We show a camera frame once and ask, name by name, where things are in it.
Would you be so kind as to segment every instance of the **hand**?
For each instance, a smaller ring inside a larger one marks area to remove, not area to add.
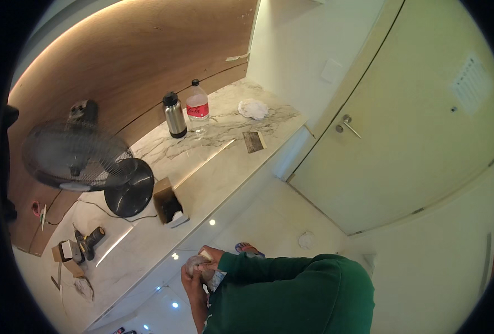
[[[182,266],[182,285],[188,295],[190,303],[204,303],[206,305],[206,292],[200,282],[200,270],[193,268],[193,278],[189,277],[185,264]]]
[[[198,270],[200,271],[207,271],[207,270],[212,270],[212,271],[217,271],[217,267],[219,266],[219,261],[221,261],[221,257],[224,254],[223,250],[218,250],[216,248],[211,248],[210,246],[203,246],[199,250],[199,254],[202,251],[207,251],[208,254],[212,257],[212,261],[207,263],[207,264],[199,264]]]

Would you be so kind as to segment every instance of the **cordless drill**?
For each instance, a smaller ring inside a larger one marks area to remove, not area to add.
[[[77,230],[76,226],[74,226],[74,236],[77,238],[78,247],[82,251],[82,262],[85,260],[84,257],[91,261],[95,258],[95,245],[104,237],[106,232],[104,232],[102,227],[97,227],[93,232],[91,232],[88,236],[83,236],[80,231]]]

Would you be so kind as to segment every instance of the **wooden wall panel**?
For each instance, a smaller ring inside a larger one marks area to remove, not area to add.
[[[147,111],[167,91],[181,92],[191,79],[199,78],[213,82],[205,87],[211,92],[245,76],[238,65],[246,59],[225,59],[247,52],[256,4],[257,0],[125,0],[91,15],[50,44],[9,97],[9,104],[20,111],[8,131],[9,198],[18,212],[10,225],[13,244],[40,255],[54,227],[38,229],[31,201],[54,203],[49,220],[55,224],[51,218],[61,217],[77,198],[69,193],[54,201],[59,190],[37,183],[23,168],[21,144],[34,125],[66,117],[78,100],[94,99],[99,126],[121,131],[134,143],[164,121],[162,114]]]

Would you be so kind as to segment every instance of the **marble countertop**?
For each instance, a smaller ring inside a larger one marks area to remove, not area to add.
[[[187,223],[174,229],[165,227],[157,217],[148,217],[156,216],[152,203],[127,220],[113,217],[100,191],[83,193],[81,201],[69,209],[53,233],[42,261],[44,274],[57,277],[58,264],[49,250],[61,240],[75,240],[73,224],[85,235],[99,225],[106,230],[106,236],[95,247],[95,258],[82,265],[94,290],[92,300],[78,291],[75,278],[62,268],[62,302],[76,330],[86,330],[170,256],[306,122],[292,106],[247,78],[217,90],[208,98],[210,123],[202,138],[197,139],[191,131],[183,138],[172,138],[167,124],[163,123],[131,147],[136,157],[150,165],[158,180],[170,178],[178,200],[190,217]],[[269,116],[260,121],[241,116],[237,106],[247,98],[266,103]],[[248,131],[263,133],[267,149],[249,154],[243,139],[243,132]]]

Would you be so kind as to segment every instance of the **door lock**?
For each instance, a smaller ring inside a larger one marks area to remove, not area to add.
[[[358,138],[362,139],[362,136],[358,134],[358,132],[353,129],[349,123],[351,123],[353,119],[349,115],[344,115],[342,124],[345,125],[349,130],[351,130]],[[344,127],[341,124],[336,125],[336,132],[342,133],[344,131]]]

